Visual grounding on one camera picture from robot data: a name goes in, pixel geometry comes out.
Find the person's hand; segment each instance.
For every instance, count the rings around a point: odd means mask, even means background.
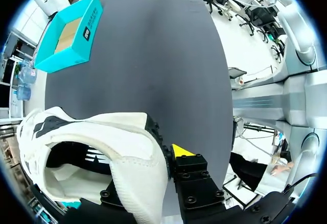
[[[277,175],[277,174],[279,174],[279,173],[281,173],[281,172],[283,172],[283,171],[285,171],[285,170],[287,170],[288,169],[288,167],[286,167],[286,166],[283,166],[283,165],[275,165],[275,167],[272,169],[272,171],[271,171],[271,175]]]

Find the desk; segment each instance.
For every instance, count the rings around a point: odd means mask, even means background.
[[[101,0],[90,61],[48,74],[45,107],[76,119],[147,112],[163,143],[202,154],[222,187],[232,141],[228,68],[202,0]],[[169,182],[163,215],[179,214]]]

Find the white wall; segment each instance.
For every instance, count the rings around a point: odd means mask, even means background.
[[[38,44],[48,21],[47,15],[36,2],[29,0],[14,20],[12,27]]]

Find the cable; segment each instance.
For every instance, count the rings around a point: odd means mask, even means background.
[[[237,131],[237,132],[239,133],[239,135],[240,135],[239,138],[241,138],[241,139],[245,139],[247,142],[249,142],[249,143],[250,143],[252,146],[254,146],[256,149],[259,149],[260,151],[262,151],[262,152],[264,152],[265,154],[269,155],[271,158],[275,159],[275,160],[276,160],[277,162],[279,162],[280,164],[286,166],[286,164],[285,164],[284,162],[282,162],[280,159],[274,157],[273,154],[266,152],[265,150],[261,149],[260,147],[254,145],[254,144],[253,144],[249,139],[245,138],[245,137],[242,135],[242,134],[244,133],[244,131],[243,131],[243,133],[240,133],[237,127],[236,127],[236,131]]]
[[[258,74],[258,73],[260,73],[260,72],[263,72],[263,71],[265,71],[266,69],[269,69],[269,68],[271,68],[271,66],[268,66],[268,67],[266,67],[266,68],[264,68],[263,70],[261,70],[261,71],[258,71],[258,72],[256,72],[256,73],[252,73],[252,74],[246,74],[247,76],[252,76],[252,75],[255,75],[255,74]]]
[[[301,179],[299,179],[296,183],[294,183],[292,186],[290,186],[288,189],[283,191],[283,194],[285,195],[286,193],[288,193],[291,189],[293,189],[294,187],[296,187],[298,184],[300,184],[301,182],[303,182],[304,180],[306,180],[307,178],[310,177],[316,177],[318,176],[318,173],[312,173],[312,174],[308,174],[305,177],[302,177]]]
[[[316,59],[316,67],[317,67],[317,71],[319,71],[319,66],[318,66],[318,56],[317,56],[317,51],[316,51],[316,47],[314,44],[312,44],[313,47],[313,51],[315,51],[315,59]]]
[[[242,135],[244,134],[245,130],[247,130],[247,128],[245,128],[245,129],[243,130],[243,132],[242,132],[241,134],[239,134],[239,135],[238,135],[237,137],[235,137],[235,138],[238,138],[238,137],[242,136]]]
[[[274,135],[270,135],[270,136],[265,136],[265,137],[256,137],[256,138],[247,138],[248,140],[254,140],[254,139],[264,139],[264,138],[269,138],[269,137],[273,137]]]

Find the white sneaker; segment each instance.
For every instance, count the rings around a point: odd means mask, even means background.
[[[75,120],[59,107],[34,110],[17,128],[22,166],[54,201],[100,204],[100,191],[113,180],[138,223],[160,223],[168,174],[147,119],[113,113]]]

